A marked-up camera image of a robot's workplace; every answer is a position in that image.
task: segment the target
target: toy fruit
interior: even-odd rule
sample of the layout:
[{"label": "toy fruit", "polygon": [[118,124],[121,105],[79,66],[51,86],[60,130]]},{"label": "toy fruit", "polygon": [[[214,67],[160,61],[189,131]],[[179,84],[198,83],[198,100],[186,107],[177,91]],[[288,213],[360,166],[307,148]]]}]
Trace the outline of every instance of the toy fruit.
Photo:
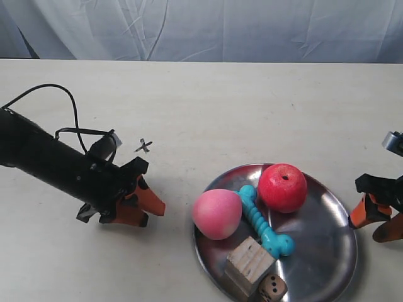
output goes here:
[{"label": "toy fruit", "polygon": [[258,193],[270,209],[291,213],[297,211],[307,199],[307,180],[301,171],[290,164],[271,165],[259,179]]},{"label": "toy fruit", "polygon": [[212,240],[231,236],[241,216],[241,198],[235,192],[225,189],[204,192],[194,203],[192,211],[193,221],[199,231]]}]

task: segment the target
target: red apple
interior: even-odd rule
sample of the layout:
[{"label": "red apple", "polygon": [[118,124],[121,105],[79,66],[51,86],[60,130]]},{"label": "red apple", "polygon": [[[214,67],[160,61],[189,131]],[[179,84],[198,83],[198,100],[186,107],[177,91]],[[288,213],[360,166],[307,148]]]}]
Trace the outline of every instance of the red apple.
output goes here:
[{"label": "red apple", "polygon": [[292,165],[271,165],[260,176],[258,193],[270,209],[291,213],[301,208],[307,199],[307,180]]}]

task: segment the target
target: white table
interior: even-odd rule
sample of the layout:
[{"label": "white table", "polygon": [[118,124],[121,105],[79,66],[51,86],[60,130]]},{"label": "white table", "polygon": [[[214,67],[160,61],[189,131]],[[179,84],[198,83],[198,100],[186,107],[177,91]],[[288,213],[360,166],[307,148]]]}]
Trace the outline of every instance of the white table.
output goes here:
[{"label": "white table", "polygon": [[[1,103],[53,82],[76,98],[80,126],[122,139],[115,163],[140,155],[167,204],[145,229],[86,225],[82,203],[17,169],[0,167],[0,301],[228,301],[202,271],[191,205],[237,165],[288,162],[352,210],[362,173],[399,177],[403,159],[381,142],[403,129],[403,66],[188,64],[0,60]],[[50,133],[72,126],[67,96],[46,88],[13,107]],[[139,139],[154,143],[135,154]],[[77,138],[62,140],[79,150]],[[86,137],[87,146],[94,138]],[[347,301],[400,301],[403,242],[359,231],[364,271]]]}]

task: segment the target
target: white backdrop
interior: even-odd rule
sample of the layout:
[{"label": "white backdrop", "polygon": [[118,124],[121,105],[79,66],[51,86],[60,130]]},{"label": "white backdrop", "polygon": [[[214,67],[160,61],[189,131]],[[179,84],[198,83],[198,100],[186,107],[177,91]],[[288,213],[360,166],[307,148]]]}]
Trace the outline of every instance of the white backdrop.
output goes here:
[{"label": "white backdrop", "polygon": [[403,0],[1,1],[42,59],[403,62]]}]

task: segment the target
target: pink peach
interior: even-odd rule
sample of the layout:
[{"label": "pink peach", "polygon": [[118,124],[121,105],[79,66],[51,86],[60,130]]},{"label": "pink peach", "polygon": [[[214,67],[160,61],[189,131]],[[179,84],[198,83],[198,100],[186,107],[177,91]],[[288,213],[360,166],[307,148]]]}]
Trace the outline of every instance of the pink peach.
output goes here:
[{"label": "pink peach", "polygon": [[241,198],[225,189],[206,191],[193,205],[193,222],[211,240],[230,237],[236,231],[241,216]]}]

